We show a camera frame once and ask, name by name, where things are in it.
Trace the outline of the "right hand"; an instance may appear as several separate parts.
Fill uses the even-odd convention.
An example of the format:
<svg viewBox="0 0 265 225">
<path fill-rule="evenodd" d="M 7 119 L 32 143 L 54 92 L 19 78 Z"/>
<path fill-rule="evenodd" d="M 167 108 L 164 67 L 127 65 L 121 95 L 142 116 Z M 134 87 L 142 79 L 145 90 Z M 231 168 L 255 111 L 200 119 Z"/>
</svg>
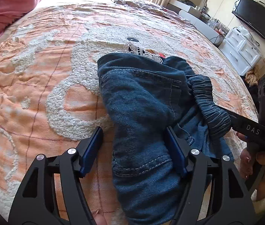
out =
<svg viewBox="0 0 265 225">
<path fill-rule="evenodd" d="M 240 175 L 243 179 L 259 175 L 262 168 L 265 168 L 265 152 L 252 153 L 247 148 L 243 149 L 240 154 Z M 265 170 L 256 184 L 255 201 L 260 201 L 265 198 Z"/>
</svg>

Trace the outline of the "left hand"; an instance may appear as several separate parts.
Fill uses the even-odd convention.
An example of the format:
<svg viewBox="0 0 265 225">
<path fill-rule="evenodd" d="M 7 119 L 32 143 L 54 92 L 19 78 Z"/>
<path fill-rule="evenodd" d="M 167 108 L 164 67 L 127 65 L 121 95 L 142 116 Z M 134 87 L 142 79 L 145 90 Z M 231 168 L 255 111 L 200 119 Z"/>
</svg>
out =
<svg viewBox="0 0 265 225">
<path fill-rule="evenodd" d="M 107 221 L 101 209 L 97 209 L 96 211 L 92 212 L 92 216 L 97 225 L 107 225 Z"/>
</svg>

